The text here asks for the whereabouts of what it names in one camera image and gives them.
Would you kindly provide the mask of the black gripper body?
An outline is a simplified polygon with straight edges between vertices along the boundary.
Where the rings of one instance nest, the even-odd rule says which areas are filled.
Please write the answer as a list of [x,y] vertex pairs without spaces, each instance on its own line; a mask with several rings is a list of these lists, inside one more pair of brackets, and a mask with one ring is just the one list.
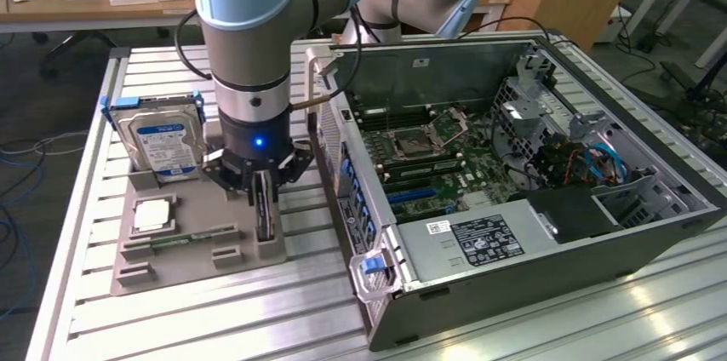
[[242,178],[270,170],[274,178],[290,178],[293,170],[281,167],[294,153],[290,112],[263,122],[246,122],[219,114],[223,131],[223,163]]

